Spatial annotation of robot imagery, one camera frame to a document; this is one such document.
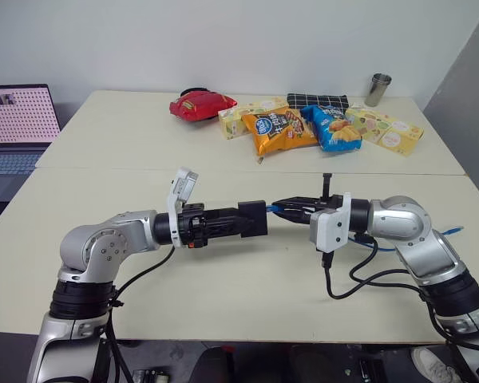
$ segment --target laptop screen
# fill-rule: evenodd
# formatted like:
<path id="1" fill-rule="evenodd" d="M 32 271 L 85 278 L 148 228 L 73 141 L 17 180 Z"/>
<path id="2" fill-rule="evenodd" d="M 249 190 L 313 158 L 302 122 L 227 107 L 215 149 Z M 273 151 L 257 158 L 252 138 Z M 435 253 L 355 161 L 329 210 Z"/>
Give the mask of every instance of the laptop screen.
<path id="1" fill-rule="evenodd" d="M 47 147 L 59 132 L 48 85 L 0 86 L 0 148 Z"/>

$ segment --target yellow snack box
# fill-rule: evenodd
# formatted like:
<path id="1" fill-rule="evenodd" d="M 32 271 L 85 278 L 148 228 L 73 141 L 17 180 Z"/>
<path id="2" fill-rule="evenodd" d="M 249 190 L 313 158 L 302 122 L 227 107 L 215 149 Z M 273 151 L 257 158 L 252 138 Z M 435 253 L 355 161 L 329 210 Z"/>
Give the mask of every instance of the yellow snack box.
<path id="1" fill-rule="evenodd" d="M 237 105 L 232 108 L 220 110 L 218 112 L 218 120 L 222 128 L 225 138 L 239 137 L 248 134 L 250 131 L 241 120 L 241 116 L 247 114 L 264 113 L 269 110 L 282 108 L 287 106 L 287 101 L 282 97 L 272 97 L 267 100 L 251 102 L 250 104 Z"/>
<path id="2" fill-rule="evenodd" d="M 364 140 L 404 156 L 410 155 L 424 134 L 416 125 L 372 109 L 348 108 L 345 114 Z"/>

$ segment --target laptop keyboard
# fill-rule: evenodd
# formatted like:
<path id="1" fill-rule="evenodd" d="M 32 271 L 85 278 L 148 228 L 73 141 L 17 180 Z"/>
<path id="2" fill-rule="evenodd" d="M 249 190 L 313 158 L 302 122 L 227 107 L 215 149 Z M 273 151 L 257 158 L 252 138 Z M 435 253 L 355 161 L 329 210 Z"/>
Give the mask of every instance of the laptop keyboard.
<path id="1" fill-rule="evenodd" d="M 0 154 L 0 174 L 30 174 L 41 153 Z"/>

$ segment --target blue snack bag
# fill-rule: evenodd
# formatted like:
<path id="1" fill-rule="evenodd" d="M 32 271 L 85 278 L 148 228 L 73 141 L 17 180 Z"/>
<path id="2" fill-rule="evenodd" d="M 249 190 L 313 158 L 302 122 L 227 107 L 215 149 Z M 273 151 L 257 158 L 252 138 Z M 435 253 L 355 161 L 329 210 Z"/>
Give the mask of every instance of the blue snack bag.
<path id="1" fill-rule="evenodd" d="M 332 106 L 310 105 L 300 110 L 310 121 L 319 145 L 325 152 L 360 149 L 362 137 L 340 109 Z"/>

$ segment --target white wall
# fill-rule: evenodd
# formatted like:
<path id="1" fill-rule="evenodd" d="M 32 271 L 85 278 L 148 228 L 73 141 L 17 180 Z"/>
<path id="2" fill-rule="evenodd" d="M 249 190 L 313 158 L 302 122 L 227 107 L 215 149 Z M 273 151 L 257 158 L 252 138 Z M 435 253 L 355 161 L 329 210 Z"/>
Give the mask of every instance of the white wall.
<path id="1" fill-rule="evenodd" d="M 423 108 L 478 21 L 479 0 L 2 0 L 0 84 L 70 115 L 94 89 L 355 96 L 386 72 Z"/>

